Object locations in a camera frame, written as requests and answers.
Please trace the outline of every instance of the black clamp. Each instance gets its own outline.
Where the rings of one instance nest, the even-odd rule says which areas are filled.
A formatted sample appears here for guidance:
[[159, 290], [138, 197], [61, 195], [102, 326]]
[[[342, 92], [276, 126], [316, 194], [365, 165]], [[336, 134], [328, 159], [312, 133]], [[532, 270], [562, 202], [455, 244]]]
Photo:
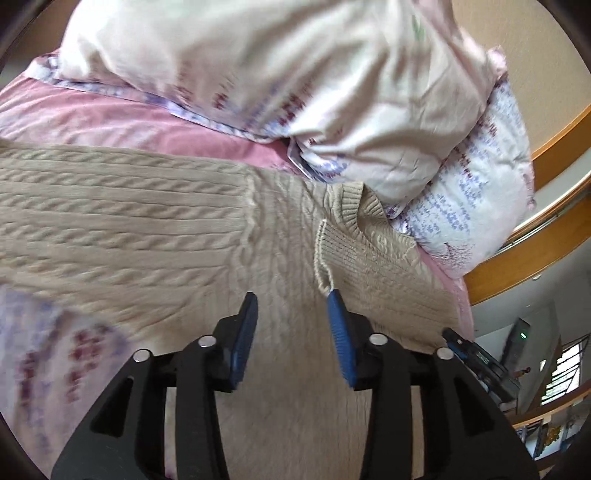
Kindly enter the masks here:
[[341, 370], [372, 390], [361, 480], [410, 480], [411, 385], [421, 390], [424, 480], [538, 480], [534, 461], [499, 408], [449, 348], [405, 350], [347, 311], [338, 290], [329, 317]]
[[166, 390], [177, 388], [179, 479], [228, 479], [215, 391], [242, 381], [258, 304], [247, 293], [238, 315], [182, 351], [138, 350], [105, 388], [58, 458], [51, 480], [164, 480]]

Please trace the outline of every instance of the window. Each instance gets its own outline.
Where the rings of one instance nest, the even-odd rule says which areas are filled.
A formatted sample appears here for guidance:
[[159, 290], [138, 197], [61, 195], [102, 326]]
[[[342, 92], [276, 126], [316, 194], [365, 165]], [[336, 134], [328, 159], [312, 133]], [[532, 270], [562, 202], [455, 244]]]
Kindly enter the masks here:
[[585, 335], [564, 347], [556, 370], [552, 372], [550, 383], [546, 385], [546, 393], [541, 401], [542, 405], [556, 400], [579, 386], [581, 360], [588, 341], [589, 335]]

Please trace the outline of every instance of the metal screw head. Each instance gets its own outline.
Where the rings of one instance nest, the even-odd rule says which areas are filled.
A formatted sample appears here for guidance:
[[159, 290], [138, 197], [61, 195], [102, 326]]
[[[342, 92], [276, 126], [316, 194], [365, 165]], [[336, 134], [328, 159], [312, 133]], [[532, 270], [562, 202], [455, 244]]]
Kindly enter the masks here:
[[134, 352], [134, 361], [138, 363], [145, 362], [148, 358], [150, 358], [150, 355], [152, 355], [152, 353], [150, 353], [150, 350], [146, 350], [145, 348], [142, 348], [141, 350], [136, 350]]
[[214, 346], [217, 343], [217, 339], [213, 335], [205, 335], [202, 336], [199, 340], [197, 340], [197, 343], [200, 347], [207, 348], [210, 346]]
[[441, 360], [451, 360], [454, 357], [454, 354], [449, 348], [442, 347], [437, 349], [437, 356]]
[[372, 345], [386, 345], [388, 343], [388, 337], [383, 333], [373, 333], [369, 336], [369, 343]]

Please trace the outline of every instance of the beige cable-knit sweater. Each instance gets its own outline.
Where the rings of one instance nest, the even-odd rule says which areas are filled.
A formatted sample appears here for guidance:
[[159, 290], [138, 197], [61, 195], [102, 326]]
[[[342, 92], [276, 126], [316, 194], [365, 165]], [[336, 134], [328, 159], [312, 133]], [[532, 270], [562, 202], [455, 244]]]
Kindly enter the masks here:
[[259, 298], [246, 376], [218, 396], [230, 476], [359, 476], [368, 392], [342, 379], [324, 295], [432, 351], [453, 300], [361, 183], [244, 164], [0, 140], [0, 281], [182, 349]]

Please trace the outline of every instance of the white pillowcase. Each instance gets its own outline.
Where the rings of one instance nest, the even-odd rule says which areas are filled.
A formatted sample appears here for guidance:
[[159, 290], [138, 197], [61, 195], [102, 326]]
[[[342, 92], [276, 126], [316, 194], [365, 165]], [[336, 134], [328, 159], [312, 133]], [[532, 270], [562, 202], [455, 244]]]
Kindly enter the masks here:
[[[533, 207], [533, 185], [530, 143], [505, 76], [472, 132], [392, 224], [460, 278], [493, 255]], [[392, 218], [396, 207], [385, 210]]]
[[325, 179], [403, 206], [498, 72], [451, 0], [82, 0], [59, 76], [131, 85], [253, 140], [295, 138]]

